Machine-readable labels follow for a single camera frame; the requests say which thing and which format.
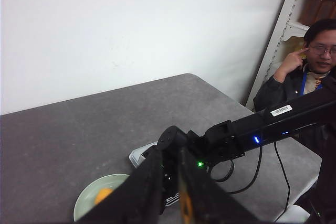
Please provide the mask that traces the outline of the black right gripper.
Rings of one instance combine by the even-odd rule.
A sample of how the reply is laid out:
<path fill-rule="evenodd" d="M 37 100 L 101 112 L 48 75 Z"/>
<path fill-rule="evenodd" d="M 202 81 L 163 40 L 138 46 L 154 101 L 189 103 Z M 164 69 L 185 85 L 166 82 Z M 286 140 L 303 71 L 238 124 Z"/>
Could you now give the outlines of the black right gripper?
<path fill-rule="evenodd" d="M 210 142 L 205 136 L 198 136 L 193 131 L 184 133 L 177 126 L 170 126 L 160 136 L 155 145 L 162 152 L 163 190 L 161 208 L 178 201 L 178 151 L 185 146 L 196 158 L 199 169 L 206 170 Z"/>

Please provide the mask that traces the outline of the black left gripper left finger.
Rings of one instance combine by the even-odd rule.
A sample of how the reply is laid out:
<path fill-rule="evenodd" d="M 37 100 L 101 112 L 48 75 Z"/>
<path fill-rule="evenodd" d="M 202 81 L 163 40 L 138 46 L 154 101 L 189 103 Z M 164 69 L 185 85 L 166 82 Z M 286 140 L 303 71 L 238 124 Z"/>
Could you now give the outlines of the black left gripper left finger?
<path fill-rule="evenodd" d="M 158 223 L 162 206 L 162 153 L 156 147 L 140 166 L 76 223 Z"/>

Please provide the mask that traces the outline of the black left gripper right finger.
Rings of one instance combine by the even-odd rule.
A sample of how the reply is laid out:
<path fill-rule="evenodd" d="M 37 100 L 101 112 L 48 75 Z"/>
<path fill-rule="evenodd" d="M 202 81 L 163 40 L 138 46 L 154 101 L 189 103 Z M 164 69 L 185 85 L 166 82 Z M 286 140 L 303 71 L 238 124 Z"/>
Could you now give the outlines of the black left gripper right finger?
<path fill-rule="evenodd" d="M 259 220 L 222 190 L 183 147 L 178 153 L 178 190 L 182 223 L 259 223 Z"/>

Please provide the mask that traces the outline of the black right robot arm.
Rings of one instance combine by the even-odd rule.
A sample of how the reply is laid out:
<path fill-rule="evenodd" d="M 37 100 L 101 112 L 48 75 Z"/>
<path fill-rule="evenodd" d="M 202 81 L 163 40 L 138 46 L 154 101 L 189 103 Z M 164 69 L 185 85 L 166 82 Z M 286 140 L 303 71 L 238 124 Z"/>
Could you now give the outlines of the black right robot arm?
<path fill-rule="evenodd" d="M 261 146 L 290 137 L 306 129 L 335 122 L 335 71 L 322 82 L 323 87 L 256 112 L 236 121 L 227 120 L 210 127 L 203 136 L 184 133 L 170 126 L 158 142 L 143 152 L 158 149 L 163 154 L 163 203 L 177 197 L 177 151 L 180 147 L 196 159 L 199 168 L 213 167 L 233 160 Z"/>

